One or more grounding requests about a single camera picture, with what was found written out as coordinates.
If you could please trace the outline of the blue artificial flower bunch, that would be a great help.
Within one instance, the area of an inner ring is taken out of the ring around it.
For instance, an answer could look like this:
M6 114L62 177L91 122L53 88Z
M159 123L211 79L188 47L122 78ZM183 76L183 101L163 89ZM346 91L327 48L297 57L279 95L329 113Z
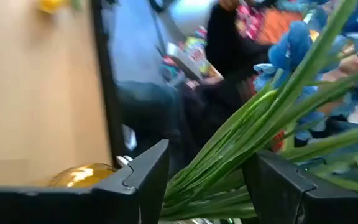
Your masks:
M168 182L160 213L162 221L192 218L251 218L256 214L250 185L241 165L258 151L266 151L274 137L314 109L345 95L358 81L349 78L323 83L316 93L301 99L315 83L335 35L356 8L358 0L343 0L327 26L286 82L268 82L241 106L203 146L190 164Z

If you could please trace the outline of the yellow artificial tulip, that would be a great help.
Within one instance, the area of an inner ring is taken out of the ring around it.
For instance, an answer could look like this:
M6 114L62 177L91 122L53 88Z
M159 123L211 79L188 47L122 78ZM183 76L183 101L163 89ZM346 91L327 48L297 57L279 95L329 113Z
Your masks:
M70 7L76 11L82 10L81 0L37 0L37 4L42 12L49 14L65 7Z

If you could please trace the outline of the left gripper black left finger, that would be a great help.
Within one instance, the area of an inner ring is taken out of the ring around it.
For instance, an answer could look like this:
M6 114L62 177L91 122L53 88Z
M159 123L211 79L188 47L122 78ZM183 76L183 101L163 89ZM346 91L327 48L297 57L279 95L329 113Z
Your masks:
M89 187L0 187L0 224L157 224L168 168L161 140Z

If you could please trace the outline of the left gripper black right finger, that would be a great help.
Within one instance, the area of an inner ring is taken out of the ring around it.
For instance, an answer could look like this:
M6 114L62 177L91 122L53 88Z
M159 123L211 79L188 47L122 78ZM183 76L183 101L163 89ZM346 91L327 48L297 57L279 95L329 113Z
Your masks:
M358 224L358 193L259 151L242 165L260 224Z

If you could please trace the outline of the colourful printed packet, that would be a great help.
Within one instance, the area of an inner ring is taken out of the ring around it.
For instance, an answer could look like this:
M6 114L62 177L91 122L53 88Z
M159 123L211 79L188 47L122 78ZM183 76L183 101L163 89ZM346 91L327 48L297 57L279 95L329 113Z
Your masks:
M206 58L207 30L199 26L184 42L169 42L160 65L160 74L171 86L180 83L216 83L223 76Z

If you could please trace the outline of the person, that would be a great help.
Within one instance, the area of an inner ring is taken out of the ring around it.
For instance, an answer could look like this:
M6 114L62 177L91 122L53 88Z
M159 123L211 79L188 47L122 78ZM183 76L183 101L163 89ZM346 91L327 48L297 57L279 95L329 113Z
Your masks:
M140 145L129 153L137 157L162 139L173 145L173 171L190 163L218 128L252 95L248 81L254 65L272 63L294 70L311 47L307 25L293 22L277 44L260 44L240 36L236 3L215 4L208 21L206 58L223 76L215 84L178 88L153 83L118 85L123 123Z

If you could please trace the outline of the amber glass vase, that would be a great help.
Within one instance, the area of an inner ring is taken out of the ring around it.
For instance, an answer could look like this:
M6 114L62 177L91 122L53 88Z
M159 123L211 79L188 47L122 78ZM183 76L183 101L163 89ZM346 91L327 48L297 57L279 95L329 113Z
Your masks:
M113 175L117 169L102 163L74 166L46 181L47 187L91 187Z

